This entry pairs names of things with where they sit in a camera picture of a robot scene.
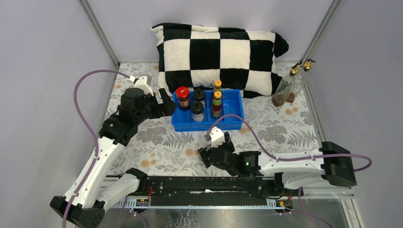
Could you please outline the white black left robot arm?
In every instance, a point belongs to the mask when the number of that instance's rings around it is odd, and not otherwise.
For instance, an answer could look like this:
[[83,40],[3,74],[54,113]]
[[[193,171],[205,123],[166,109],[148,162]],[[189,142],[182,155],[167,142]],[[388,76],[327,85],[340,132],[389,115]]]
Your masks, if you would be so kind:
[[79,228],[97,228],[106,212],[121,198],[147,191],[146,174],[129,170],[123,177],[99,193],[101,184],[121,150],[137,134],[138,127],[147,119],[173,115],[177,105],[165,89],[155,93],[140,88],[126,89],[116,112],[107,118],[96,137],[96,147],[79,177],[63,196],[54,196],[51,208],[61,216],[62,227],[68,224]]

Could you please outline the gold top oil bottle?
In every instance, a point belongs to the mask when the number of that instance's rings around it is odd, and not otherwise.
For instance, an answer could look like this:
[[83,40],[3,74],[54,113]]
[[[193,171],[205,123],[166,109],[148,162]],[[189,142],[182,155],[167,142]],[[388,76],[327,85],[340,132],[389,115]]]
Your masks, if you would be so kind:
[[308,59],[305,63],[297,63],[290,69],[290,78],[293,81],[286,102],[293,103],[300,94],[308,79],[308,71],[312,68],[314,60]]
[[294,87],[294,76],[299,72],[300,63],[296,63],[290,70],[289,74],[281,79],[279,86],[272,96],[272,103],[275,107],[282,106]]

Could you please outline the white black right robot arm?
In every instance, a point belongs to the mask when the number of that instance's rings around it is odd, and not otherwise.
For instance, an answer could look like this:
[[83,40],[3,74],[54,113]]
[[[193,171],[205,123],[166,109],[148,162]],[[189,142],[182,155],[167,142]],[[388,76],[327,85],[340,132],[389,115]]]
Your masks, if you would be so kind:
[[280,178],[272,183],[273,191],[280,196],[301,186],[327,181],[337,187],[357,185],[350,151],[333,143],[323,142],[318,149],[290,153],[281,161],[259,151],[235,153],[232,143],[198,150],[208,168],[215,166],[231,176]]

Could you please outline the blue plastic divided bin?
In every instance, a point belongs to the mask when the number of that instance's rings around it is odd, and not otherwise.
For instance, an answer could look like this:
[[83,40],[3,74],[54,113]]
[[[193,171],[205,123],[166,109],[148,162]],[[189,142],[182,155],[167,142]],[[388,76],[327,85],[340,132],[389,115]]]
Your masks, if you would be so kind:
[[[179,108],[178,99],[176,94],[173,95],[173,101],[178,105],[174,114],[172,115],[172,125],[177,132],[189,131],[206,131],[217,120],[211,116],[211,103],[212,103],[212,90],[205,90],[206,101],[204,107],[204,120],[203,122],[196,123],[192,120],[192,112],[189,110],[181,110]],[[241,94],[239,90],[223,90],[222,91],[222,113],[221,115],[234,114],[244,118],[243,105]]]

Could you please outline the yellow cap sauce bottle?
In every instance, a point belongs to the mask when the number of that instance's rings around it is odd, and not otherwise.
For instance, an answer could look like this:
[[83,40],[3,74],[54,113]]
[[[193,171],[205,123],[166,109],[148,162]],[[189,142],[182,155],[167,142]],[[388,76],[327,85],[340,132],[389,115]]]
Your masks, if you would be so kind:
[[213,93],[213,100],[211,103],[211,116],[214,119],[221,117],[222,113],[222,92],[216,91]]
[[214,81],[213,93],[215,92],[222,92],[222,82],[220,80]]

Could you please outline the red lid sauce jar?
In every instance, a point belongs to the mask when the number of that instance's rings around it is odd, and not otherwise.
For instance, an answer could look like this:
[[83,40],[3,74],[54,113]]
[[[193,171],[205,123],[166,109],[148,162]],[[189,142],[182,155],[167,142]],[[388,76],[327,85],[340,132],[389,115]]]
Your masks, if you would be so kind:
[[191,108],[189,89],[185,86],[180,86],[175,92],[178,99],[179,108],[181,110],[189,110]]

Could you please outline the black cap shaker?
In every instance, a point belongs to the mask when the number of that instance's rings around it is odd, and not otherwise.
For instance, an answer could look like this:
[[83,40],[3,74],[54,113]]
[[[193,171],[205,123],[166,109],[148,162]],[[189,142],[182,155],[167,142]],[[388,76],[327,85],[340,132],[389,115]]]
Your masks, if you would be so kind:
[[204,120],[204,105],[201,102],[195,101],[191,105],[192,120],[196,123]]
[[200,102],[205,107],[206,95],[204,90],[200,88],[195,89],[192,97],[194,102]]

